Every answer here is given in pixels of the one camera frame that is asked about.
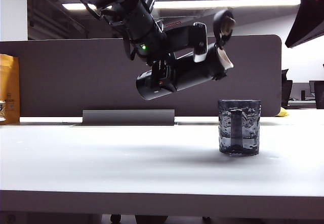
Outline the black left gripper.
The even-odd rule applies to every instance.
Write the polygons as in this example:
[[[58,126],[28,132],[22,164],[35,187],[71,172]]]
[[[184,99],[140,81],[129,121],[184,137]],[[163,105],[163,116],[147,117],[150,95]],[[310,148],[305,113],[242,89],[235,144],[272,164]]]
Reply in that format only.
[[[196,45],[193,35],[196,33]],[[206,59],[208,52],[207,26],[202,22],[193,25],[182,26],[161,32],[161,60],[166,60],[171,53],[194,48],[194,62],[202,62]]]

